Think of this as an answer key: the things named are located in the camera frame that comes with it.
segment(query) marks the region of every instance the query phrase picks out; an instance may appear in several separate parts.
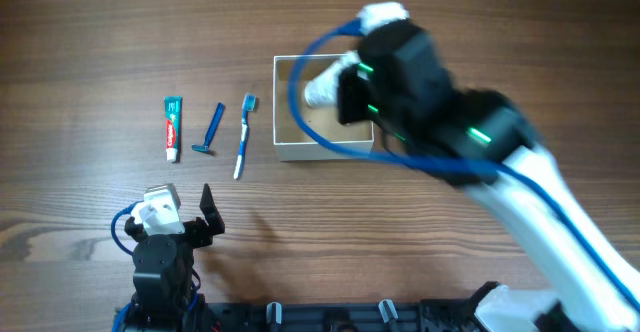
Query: wood grain surface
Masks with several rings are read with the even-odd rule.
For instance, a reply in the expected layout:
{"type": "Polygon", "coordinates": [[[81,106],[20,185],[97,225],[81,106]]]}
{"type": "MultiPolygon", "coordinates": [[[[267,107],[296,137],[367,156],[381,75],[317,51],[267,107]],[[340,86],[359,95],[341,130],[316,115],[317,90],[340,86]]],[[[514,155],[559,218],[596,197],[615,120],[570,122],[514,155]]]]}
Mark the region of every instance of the wood grain surface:
{"type": "MultiPolygon", "coordinates": [[[[273,56],[301,52],[377,1],[387,0],[0,0],[0,330],[108,330],[134,291],[109,223],[167,182],[183,218],[199,214],[209,183],[226,221],[196,253],[209,301],[547,286],[485,211],[436,180],[277,161],[273,56]],[[247,92],[260,107],[234,181],[247,92]],[[184,97],[179,164],[165,161],[167,95],[184,97]],[[227,110],[216,156],[195,153],[217,102],[227,110]]],[[[640,0],[397,1],[433,33],[458,84],[492,86],[522,107],[578,199],[640,267],[640,0]]]]}

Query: blue razor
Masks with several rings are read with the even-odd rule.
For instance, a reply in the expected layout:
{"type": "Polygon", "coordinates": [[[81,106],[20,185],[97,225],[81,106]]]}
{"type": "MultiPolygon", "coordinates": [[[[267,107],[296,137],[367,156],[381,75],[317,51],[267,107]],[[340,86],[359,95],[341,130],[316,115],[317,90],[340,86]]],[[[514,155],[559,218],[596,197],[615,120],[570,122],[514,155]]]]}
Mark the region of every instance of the blue razor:
{"type": "Polygon", "coordinates": [[[240,136],[240,149],[238,149],[238,159],[236,160],[236,170],[233,178],[238,179],[242,175],[244,167],[244,154],[247,150],[247,140],[249,139],[249,123],[247,123],[247,115],[256,108],[258,98],[250,93],[244,95],[242,102],[242,135],[240,136]]]}
{"type": "Polygon", "coordinates": [[[222,112],[224,112],[224,105],[222,103],[218,103],[216,112],[213,114],[213,118],[211,119],[211,123],[209,124],[207,134],[204,136],[204,144],[191,145],[191,149],[197,152],[209,153],[209,146],[211,145],[211,141],[213,141],[213,135],[215,135],[216,129],[218,129],[218,124],[220,124],[222,112]]]}

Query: blue toothbrush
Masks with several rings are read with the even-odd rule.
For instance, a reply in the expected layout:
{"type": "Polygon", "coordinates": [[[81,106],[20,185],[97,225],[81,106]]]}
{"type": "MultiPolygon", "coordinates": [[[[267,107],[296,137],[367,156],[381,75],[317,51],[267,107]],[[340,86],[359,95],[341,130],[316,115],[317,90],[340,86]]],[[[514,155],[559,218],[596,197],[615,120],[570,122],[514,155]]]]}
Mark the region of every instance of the blue toothbrush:
{"type": "Polygon", "coordinates": [[[240,137],[240,149],[238,149],[238,159],[236,160],[236,171],[233,173],[233,178],[235,179],[240,178],[242,167],[244,166],[244,153],[247,150],[247,140],[249,139],[247,115],[248,112],[256,108],[257,100],[258,98],[250,93],[244,95],[244,102],[242,102],[242,136],[240,137]]]}

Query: box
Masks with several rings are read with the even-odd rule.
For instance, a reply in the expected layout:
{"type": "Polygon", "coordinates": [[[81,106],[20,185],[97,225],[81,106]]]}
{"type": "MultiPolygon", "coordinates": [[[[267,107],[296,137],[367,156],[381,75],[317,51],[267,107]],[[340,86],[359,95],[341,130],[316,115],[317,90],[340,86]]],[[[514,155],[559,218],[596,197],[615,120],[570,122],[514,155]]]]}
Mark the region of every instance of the box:
{"type": "MultiPolygon", "coordinates": [[[[304,87],[340,58],[341,54],[312,55],[298,84],[300,114],[307,124],[329,141],[344,147],[371,151],[373,123],[370,121],[343,126],[338,123],[336,107],[310,108],[304,101],[304,87]]],[[[307,136],[289,112],[287,84],[295,60],[299,56],[273,58],[273,145],[280,161],[331,160],[349,158],[329,151],[307,136]]]]}

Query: green led indicator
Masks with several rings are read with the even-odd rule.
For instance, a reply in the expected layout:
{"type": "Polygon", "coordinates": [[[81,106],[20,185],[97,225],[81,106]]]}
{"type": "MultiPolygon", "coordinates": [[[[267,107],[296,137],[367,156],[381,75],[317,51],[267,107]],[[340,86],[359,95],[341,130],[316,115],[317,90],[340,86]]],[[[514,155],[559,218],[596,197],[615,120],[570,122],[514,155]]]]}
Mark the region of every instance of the green led indicator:
{"type": "Polygon", "coordinates": [[[366,73],[369,73],[369,74],[372,74],[372,73],[373,73],[373,68],[371,68],[371,67],[367,66],[367,65],[366,65],[366,64],[364,64],[364,63],[358,63],[358,68],[359,68],[361,71],[364,71],[364,72],[366,72],[366,73]]]}
{"type": "Polygon", "coordinates": [[[486,134],[478,131],[477,129],[471,127],[469,128],[469,130],[467,130],[467,134],[471,137],[476,138],[477,140],[480,140],[481,142],[487,144],[491,142],[491,137],[487,136],[486,134]]]}

